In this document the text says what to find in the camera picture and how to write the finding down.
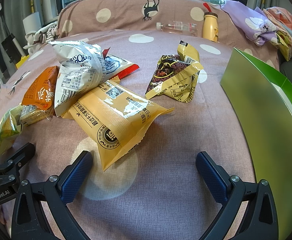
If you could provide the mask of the orange snack bag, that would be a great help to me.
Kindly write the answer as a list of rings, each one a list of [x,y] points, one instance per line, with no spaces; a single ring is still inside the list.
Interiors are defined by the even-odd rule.
[[[42,111],[50,109],[54,103],[58,73],[58,66],[46,68],[30,85],[24,94],[21,105],[32,105]]]

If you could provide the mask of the pink patterned cloth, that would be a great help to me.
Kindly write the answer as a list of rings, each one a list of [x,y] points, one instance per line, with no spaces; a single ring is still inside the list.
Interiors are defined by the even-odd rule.
[[[292,58],[292,14],[281,7],[270,7],[255,11],[262,13],[275,26],[275,38],[270,42],[280,50],[286,61]]]

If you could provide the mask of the white red-edged snack packet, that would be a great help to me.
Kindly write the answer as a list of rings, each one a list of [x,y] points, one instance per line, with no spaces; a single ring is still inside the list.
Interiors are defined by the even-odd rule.
[[[103,50],[103,57],[106,67],[105,80],[110,80],[116,76],[119,79],[122,79],[139,68],[139,66],[135,63],[110,54],[109,50],[110,48]]]

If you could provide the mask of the striped white cloth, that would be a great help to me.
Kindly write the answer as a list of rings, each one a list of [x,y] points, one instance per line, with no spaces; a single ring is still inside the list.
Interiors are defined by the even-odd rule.
[[[23,49],[27,50],[29,55],[33,55],[48,42],[54,41],[58,36],[57,31],[57,21],[42,27],[38,31],[30,31],[25,35],[27,45],[24,46]]]

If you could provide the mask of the green cardboard box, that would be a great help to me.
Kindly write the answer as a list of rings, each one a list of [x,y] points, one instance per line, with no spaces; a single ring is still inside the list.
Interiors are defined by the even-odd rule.
[[[292,83],[234,49],[220,84],[245,134],[256,178],[270,183],[279,238],[292,238]]]

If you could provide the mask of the purple floral cloth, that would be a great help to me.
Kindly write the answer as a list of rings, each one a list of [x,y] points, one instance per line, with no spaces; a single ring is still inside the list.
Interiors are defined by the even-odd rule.
[[[257,46],[261,47],[266,42],[270,42],[274,46],[281,44],[281,40],[276,34],[278,28],[259,8],[252,10],[240,2],[228,0],[221,5],[221,9],[230,16],[234,25]]]

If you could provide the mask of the yellow brown nut bag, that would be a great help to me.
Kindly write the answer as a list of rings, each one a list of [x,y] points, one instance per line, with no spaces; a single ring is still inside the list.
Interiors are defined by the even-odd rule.
[[[193,100],[196,84],[203,66],[199,52],[185,41],[180,41],[177,54],[163,55],[147,87],[145,96],[151,99],[166,95],[176,101]]]

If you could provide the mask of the white blue-print snack bag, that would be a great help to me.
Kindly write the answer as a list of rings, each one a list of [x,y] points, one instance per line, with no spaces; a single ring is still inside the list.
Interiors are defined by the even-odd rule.
[[[83,41],[51,41],[60,63],[54,96],[56,116],[62,116],[82,95],[105,80],[102,49]]]

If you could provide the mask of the pink polka-dot bed cover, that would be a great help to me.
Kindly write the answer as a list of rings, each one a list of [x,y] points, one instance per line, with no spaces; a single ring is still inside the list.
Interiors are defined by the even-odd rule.
[[[249,181],[247,200],[254,211],[235,234],[243,239],[277,239],[270,188],[253,178],[249,150],[237,116],[220,85],[231,54],[242,51],[278,66],[272,45],[248,42],[223,11],[218,11],[226,43],[156,30],[110,30],[80,35],[139,65],[115,83],[101,83],[71,103],[70,118],[58,116],[25,127],[14,150],[31,159],[14,163],[19,194],[4,203],[14,222],[14,239],[49,239],[59,230],[74,239],[199,239],[218,211],[209,184],[195,161],[208,151],[239,183]],[[145,98],[164,54],[180,41],[193,46],[207,73],[193,100],[165,95]]]

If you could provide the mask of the tan yellow snack bag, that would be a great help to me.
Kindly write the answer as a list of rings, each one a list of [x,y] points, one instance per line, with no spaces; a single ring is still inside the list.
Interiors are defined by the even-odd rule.
[[[98,146],[106,171],[144,138],[160,115],[172,112],[108,80],[79,98],[63,115],[73,119]]]

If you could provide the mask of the yellow box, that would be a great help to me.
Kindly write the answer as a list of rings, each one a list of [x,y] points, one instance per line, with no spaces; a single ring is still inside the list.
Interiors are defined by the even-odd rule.
[[[15,64],[16,68],[19,69],[29,58],[29,55],[22,56],[18,63]]]

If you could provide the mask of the clear cracker packet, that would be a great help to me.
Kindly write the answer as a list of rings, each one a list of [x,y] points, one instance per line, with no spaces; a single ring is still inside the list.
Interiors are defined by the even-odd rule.
[[[43,119],[49,119],[53,115],[54,115],[53,107],[50,107],[46,111],[43,111],[33,105],[23,106],[20,116],[20,122],[23,125],[31,125]]]

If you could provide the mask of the yellow bear bottle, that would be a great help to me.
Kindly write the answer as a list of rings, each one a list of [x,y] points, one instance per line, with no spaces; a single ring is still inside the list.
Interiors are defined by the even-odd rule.
[[[203,6],[207,9],[207,12],[204,13],[202,37],[213,42],[218,42],[218,15],[212,12],[207,2],[204,2]]]

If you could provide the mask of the green yellow corn snack bag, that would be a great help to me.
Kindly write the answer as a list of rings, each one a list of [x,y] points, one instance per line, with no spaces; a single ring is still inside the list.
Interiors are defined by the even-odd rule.
[[[0,156],[11,148],[22,132],[20,121],[22,109],[22,105],[9,109],[0,121]]]

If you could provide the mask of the clear plastic water bottle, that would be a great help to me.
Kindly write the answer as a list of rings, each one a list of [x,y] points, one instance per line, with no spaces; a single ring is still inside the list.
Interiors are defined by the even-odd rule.
[[[197,25],[193,23],[185,23],[180,21],[173,21],[170,23],[156,23],[156,29],[173,34],[181,34],[187,36],[197,36],[198,30]]]

